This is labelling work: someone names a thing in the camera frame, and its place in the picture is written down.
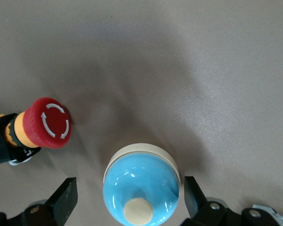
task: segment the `gray surface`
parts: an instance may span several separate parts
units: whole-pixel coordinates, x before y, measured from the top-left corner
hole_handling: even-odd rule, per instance
[[[237,212],[283,215],[283,0],[0,1],[0,113],[42,96],[68,107],[74,131],[62,149],[0,165],[10,217],[77,176],[67,225],[118,225],[102,176],[134,142],[166,149]],[[165,225],[188,216],[180,199]]]

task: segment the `blue dome button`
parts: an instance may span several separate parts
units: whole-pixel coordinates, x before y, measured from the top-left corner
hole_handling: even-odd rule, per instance
[[[174,213],[179,185],[178,169],[169,154],[154,145],[134,144],[112,157],[103,197],[110,214],[121,224],[158,226]]]

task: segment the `white arrow symbol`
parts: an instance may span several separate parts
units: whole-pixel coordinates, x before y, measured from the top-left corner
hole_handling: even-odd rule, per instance
[[[31,150],[28,150],[28,153],[26,153],[26,156],[29,156],[32,154],[32,151]]]
[[[65,139],[65,137],[67,136],[68,132],[69,132],[69,121],[66,119],[66,130],[65,130],[64,133],[62,133],[61,139]]]
[[[54,133],[49,129],[49,127],[48,127],[48,125],[47,125],[47,122],[46,122],[46,115],[45,115],[44,112],[42,113],[41,117],[42,117],[43,126],[44,126],[44,128],[46,129],[46,131],[48,132],[48,134],[51,135],[52,137],[56,137],[56,134],[54,134]]]
[[[60,112],[65,113],[64,109],[61,108],[61,107],[60,107],[59,105],[57,105],[57,104],[47,104],[46,107],[47,107],[47,109],[49,109],[49,108],[51,108],[51,107],[55,107],[55,108],[59,109]]]

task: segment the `red button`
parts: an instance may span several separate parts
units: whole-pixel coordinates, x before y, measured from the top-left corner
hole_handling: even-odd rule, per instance
[[[71,133],[67,110],[49,97],[38,99],[25,111],[23,127],[28,138],[40,147],[60,148]]]

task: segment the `blue button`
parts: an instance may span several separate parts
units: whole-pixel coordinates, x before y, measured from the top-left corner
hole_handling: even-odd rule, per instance
[[[109,168],[103,187],[110,214],[125,226],[134,226],[124,216],[128,201],[142,198],[149,202],[153,216],[146,226],[158,226],[174,213],[179,197],[178,179],[162,159],[146,153],[132,153],[116,160]]]

